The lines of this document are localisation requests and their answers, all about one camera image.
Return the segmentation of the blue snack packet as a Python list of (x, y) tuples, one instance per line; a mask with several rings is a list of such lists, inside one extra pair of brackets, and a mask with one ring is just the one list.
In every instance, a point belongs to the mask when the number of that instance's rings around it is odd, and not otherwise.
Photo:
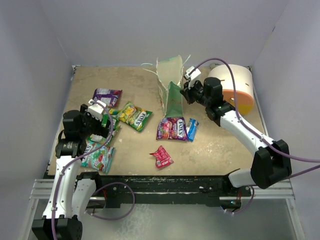
[(189, 122), (186, 126), (186, 131), (187, 131), (188, 140), (190, 142), (194, 141), (198, 126), (199, 126), (199, 122), (197, 120), (195, 120), (194, 118), (189, 119)]

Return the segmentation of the green paper bag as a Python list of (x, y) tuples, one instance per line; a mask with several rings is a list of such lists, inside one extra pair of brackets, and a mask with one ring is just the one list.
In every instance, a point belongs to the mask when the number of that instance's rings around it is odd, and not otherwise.
[(163, 118), (183, 116), (183, 70), (185, 60), (180, 55), (166, 60), (156, 60), (156, 64), (141, 63), (141, 66), (154, 66)]

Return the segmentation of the purple Fox's candy bag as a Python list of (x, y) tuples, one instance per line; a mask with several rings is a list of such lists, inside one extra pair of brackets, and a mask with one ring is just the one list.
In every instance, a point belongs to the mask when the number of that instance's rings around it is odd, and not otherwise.
[(183, 117), (165, 117), (157, 127), (156, 140), (188, 141), (185, 119)]

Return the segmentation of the white round drawer box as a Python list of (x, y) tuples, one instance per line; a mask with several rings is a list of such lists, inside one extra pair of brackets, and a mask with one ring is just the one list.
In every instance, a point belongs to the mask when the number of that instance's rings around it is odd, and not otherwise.
[[(254, 107), (253, 76), (250, 70), (244, 66), (229, 65), (235, 80), (235, 90), (239, 113), (247, 115)], [(234, 86), (229, 69), (223, 64), (214, 67), (208, 77), (217, 78), (222, 85), (223, 99), (235, 106)]]

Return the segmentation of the red snack packet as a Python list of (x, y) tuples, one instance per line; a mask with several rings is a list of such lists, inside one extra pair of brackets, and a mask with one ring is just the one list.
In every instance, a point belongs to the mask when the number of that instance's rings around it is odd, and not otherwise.
[(162, 145), (159, 146), (155, 152), (150, 153), (150, 155), (155, 157), (155, 166), (157, 169), (168, 167), (174, 163), (173, 159)]

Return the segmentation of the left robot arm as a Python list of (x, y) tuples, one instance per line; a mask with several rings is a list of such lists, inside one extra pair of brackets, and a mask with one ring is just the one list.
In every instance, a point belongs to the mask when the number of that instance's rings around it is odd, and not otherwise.
[(97, 173), (77, 177), (82, 160), (98, 150), (86, 151), (89, 135), (112, 137), (113, 120), (102, 126), (107, 106), (101, 101), (90, 100), (79, 110), (63, 114), (63, 129), (58, 135), (55, 147), (55, 176), (50, 197), (41, 219), (32, 222), (31, 230), (38, 240), (79, 240), (83, 233), (82, 217), (91, 196), (103, 191), (101, 178)]

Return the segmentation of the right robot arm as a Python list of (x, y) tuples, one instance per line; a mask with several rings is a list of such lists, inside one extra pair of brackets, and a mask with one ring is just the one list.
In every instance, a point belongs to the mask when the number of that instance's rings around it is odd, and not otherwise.
[(232, 133), (252, 154), (249, 169), (237, 169), (227, 174), (222, 190), (235, 195), (240, 187), (258, 186), (266, 189), (292, 174), (289, 146), (284, 140), (275, 141), (249, 124), (236, 108), (224, 100), (221, 81), (208, 77), (204, 82), (189, 80), (180, 93), (188, 104), (197, 102), (204, 106), (210, 120)]

